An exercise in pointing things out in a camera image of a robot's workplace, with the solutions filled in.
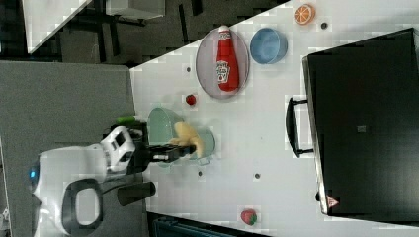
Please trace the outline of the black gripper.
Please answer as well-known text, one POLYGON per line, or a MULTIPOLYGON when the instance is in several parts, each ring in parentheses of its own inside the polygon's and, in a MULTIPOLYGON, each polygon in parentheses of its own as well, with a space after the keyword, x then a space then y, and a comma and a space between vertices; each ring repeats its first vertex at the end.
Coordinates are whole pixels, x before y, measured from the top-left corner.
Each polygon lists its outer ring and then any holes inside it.
POLYGON ((135 149, 126 168, 128 175, 145 171, 150 163, 150 155, 153 162, 171 163, 196 151, 195 145, 179 146, 172 144, 153 145, 148 149, 147 134, 139 134, 131 129, 129 135, 135 149))

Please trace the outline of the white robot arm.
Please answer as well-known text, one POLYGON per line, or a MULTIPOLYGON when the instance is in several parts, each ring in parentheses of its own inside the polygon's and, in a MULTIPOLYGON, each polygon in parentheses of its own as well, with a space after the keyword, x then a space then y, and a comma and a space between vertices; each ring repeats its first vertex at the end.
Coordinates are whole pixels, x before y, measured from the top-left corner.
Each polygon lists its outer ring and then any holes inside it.
POLYGON ((172 163, 204 156, 198 133, 184 122, 177 136, 161 145, 147 131, 117 126, 100 142, 44 151, 29 171, 32 195, 39 202, 34 237, 86 237, 104 219, 103 185, 145 171, 151 163, 172 163))

